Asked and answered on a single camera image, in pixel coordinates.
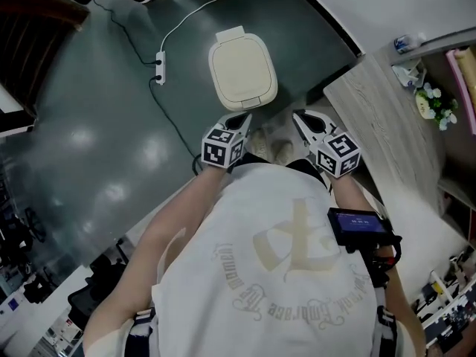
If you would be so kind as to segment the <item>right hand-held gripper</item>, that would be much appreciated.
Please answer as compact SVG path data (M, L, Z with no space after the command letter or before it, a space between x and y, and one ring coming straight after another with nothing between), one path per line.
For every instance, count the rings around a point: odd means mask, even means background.
M292 122L305 145L308 147L311 144L315 163L325 172L339 179L357 168L361 149L348 132L328 135L321 142L317 142L315 133L334 133L337 129L329 116L300 109L292 112Z

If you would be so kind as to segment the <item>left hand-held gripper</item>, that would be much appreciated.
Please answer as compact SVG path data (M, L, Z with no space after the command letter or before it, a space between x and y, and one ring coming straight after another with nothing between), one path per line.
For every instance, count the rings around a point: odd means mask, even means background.
M253 115L246 112L232 112L222 116L202 139L202 162L228 169L241 159L245 149ZM239 132L222 126L241 126Z

